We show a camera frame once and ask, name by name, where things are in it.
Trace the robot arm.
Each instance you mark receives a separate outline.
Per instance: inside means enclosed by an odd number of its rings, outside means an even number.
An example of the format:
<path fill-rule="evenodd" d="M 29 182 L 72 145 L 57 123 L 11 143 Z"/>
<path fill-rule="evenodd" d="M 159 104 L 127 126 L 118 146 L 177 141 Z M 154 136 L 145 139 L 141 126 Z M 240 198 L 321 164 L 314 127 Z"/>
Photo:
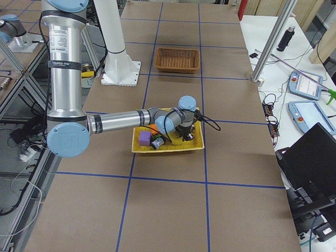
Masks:
<path fill-rule="evenodd" d="M 62 158 L 81 155 L 91 134 L 155 124 L 167 141 L 177 132 L 184 141 L 192 137 L 196 100 L 183 96 L 168 111 L 159 108 L 88 116 L 81 105 L 81 33 L 86 27 L 87 1 L 43 1 L 41 21 L 49 29 L 48 68 L 52 108 L 47 113 L 47 145 Z M 116 1 L 95 1 L 107 50 L 104 85 L 135 86 L 141 64 L 127 54 Z"/>
<path fill-rule="evenodd" d="M 1 16 L 1 40 L 14 53 L 33 53 L 41 36 L 28 33 L 16 15 L 6 14 Z"/>

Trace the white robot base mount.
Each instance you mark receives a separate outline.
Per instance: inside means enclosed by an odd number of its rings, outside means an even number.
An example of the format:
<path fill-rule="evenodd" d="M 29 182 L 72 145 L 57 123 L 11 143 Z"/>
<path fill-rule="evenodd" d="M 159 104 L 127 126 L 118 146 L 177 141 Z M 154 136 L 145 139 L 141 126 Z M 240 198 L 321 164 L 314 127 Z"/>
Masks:
<path fill-rule="evenodd" d="M 94 1 L 103 40 L 107 50 L 103 85 L 137 85 L 141 63 L 128 55 L 116 1 Z"/>

